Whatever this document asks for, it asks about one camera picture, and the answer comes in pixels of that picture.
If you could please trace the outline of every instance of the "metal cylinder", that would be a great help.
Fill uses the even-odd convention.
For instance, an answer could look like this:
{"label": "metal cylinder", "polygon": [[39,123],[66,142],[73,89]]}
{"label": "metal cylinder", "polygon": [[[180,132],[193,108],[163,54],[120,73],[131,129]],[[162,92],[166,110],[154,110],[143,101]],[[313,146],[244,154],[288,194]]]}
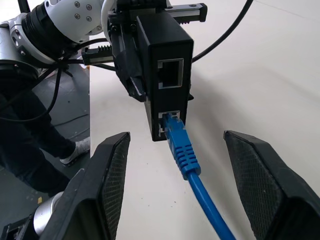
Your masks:
{"label": "metal cylinder", "polygon": [[63,191],[59,192],[55,196],[51,197],[50,199],[42,203],[35,210],[34,218],[33,218],[33,227],[36,234],[38,234],[38,236],[40,236],[45,230],[45,227],[47,226],[51,215],[55,211],[57,204],[59,202],[59,199],[61,198],[63,193],[64,193]]}

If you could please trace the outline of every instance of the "black pants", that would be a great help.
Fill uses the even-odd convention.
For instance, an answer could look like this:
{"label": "black pants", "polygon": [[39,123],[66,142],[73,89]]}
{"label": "black pants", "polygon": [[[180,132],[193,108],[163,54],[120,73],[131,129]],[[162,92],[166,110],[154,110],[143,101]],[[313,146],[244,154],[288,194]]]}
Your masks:
{"label": "black pants", "polygon": [[[0,105],[7,98],[0,94]],[[1,118],[26,120],[46,111],[33,93],[0,112]],[[67,158],[75,143],[65,139],[51,124],[49,115],[25,124],[0,120],[0,165],[33,189],[53,196],[64,191],[69,179],[46,160],[43,149],[54,157]]]}

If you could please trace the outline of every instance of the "leg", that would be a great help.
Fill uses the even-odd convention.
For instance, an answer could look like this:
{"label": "leg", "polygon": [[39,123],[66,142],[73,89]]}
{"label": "leg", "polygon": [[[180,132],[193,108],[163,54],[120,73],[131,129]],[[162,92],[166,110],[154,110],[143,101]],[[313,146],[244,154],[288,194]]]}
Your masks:
{"label": "leg", "polygon": [[[0,94],[0,103],[6,99]],[[0,116],[18,119],[11,107]],[[0,120],[0,164],[25,184],[53,196],[67,187],[69,179],[48,162],[22,124]]]}
{"label": "leg", "polygon": [[[39,98],[31,91],[22,100],[13,104],[13,110],[19,119],[31,119],[46,111]],[[37,121],[26,123],[32,136],[43,150],[54,157],[65,159],[75,150],[75,143],[65,139],[51,124],[50,115],[46,115]]]}

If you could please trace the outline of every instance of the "black box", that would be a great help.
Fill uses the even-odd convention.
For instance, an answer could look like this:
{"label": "black box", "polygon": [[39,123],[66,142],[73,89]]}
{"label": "black box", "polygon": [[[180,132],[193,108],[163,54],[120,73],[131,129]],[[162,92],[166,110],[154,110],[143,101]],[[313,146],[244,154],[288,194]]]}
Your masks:
{"label": "black box", "polygon": [[194,41],[166,12],[138,16],[137,38],[152,140],[162,141],[163,114],[186,123]]}

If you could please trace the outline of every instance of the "shoe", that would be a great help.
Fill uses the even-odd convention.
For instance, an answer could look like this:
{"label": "shoe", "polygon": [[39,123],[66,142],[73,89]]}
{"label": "shoe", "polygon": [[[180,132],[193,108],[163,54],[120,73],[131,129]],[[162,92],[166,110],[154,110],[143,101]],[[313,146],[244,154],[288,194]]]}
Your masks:
{"label": "shoe", "polygon": [[90,150],[90,137],[87,137],[81,141],[76,141],[75,149],[73,153],[65,159],[60,159],[60,162],[65,166],[70,166],[73,163],[75,163],[75,161],[78,159],[79,156],[89,152],[89,150]]}

